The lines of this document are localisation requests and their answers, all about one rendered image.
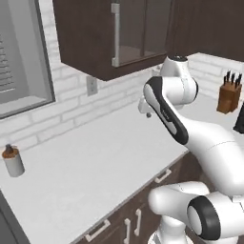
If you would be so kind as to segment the dark brown cupboard door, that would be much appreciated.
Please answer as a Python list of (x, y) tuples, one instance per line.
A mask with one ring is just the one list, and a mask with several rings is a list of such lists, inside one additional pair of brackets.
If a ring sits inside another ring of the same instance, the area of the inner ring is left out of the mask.
[(102, 244), (130, 244), (132, 230), (132, 212), (129, 209), (119, 209), (109, 220), (111, 225)]
[[(141, 191), (133, 199), (134, 210), (132, 211), (132, 244), (148, 244), (150, 236), (156, 231), (160, 222), (160, 216), (153, 213), (149, 207), (149, 192), (149, 190)], [(136, 236), (133, 232), (136, 227), (137, 216), (135, 215), (135, 211), (137, 209), (140, 209), (142, 211), (141, 229), (139, 236)]]

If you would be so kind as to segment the white soap dispenser, brown pump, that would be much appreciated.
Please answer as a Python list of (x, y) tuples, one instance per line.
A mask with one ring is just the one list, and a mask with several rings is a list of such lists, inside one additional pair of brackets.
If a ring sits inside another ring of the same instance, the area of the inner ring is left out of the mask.
[(5, 150), (2, 152), (2, 157), (11, 177), (18, 177), (25, 172), (20, 152), (16, 147), (7, 144)]

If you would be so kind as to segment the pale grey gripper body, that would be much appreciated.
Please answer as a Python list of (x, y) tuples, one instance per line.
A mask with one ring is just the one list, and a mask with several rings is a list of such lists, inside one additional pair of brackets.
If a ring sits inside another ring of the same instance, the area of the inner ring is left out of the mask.
[(153, 113), (153, 109), (149, 106), (149, 104), (146, 102), (146, 99), (144, 97), (142, 97), (139, 100), (138, 110), (139, 110), (140, 113), (143, 113), (145, 115), (146, 115), (147, 112), (149, 112), (150, 114)]

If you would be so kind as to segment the black object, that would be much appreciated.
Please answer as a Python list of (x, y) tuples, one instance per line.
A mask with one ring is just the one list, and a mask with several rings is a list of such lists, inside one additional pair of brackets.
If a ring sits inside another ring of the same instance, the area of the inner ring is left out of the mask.
[(234, 125), (234, 130), (236, 132), (239, 132), (241, 134), (244, 134), (244, 102), (241, 106), (239, 115), (236, 119), (235, 125)]

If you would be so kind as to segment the dark brown wall cabinet run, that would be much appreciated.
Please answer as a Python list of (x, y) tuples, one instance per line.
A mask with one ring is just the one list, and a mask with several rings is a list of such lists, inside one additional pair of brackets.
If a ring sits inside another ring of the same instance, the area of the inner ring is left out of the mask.
[(173, 0), (166, 47), (244, 62), (244, 0)]

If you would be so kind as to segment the dark grey panel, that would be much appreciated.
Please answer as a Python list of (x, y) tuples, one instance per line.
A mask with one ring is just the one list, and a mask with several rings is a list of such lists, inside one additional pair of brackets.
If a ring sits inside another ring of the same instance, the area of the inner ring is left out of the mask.
[(1, 190), (0, 244), (31, 244)]

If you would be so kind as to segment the grey-framed window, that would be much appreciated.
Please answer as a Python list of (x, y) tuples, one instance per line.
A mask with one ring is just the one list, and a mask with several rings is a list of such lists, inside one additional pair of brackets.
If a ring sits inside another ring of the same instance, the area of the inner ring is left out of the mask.
[(0, 0), (0, 119), (54, 101), (38, 0)]

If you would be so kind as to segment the glass cabinet door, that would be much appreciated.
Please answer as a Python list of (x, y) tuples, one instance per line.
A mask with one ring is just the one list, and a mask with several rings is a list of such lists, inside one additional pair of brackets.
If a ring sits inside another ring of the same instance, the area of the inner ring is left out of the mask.
[(173, 0), (112, 0), (112, 3), (120, 4), (118, 67), (166, 53)]

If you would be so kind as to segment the grey wall socket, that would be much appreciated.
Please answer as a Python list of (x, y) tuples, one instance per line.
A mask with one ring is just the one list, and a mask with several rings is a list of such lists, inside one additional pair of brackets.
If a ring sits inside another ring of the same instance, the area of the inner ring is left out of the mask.
[(97, 79), (95, 77), (87, 77), (87, 94), (88, 96), (97, 94)]

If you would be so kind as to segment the brown wooden knife block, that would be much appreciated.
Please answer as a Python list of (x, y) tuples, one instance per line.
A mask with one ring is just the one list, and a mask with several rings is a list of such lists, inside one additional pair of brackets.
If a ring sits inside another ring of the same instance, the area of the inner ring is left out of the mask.
[(234, 72), (227, 71), (223, 84), (219, 88), (218, 104), (216, 110), (222, 113), (233, 112), (239, 102), (242, 90), (242, 74), (235, 76)]

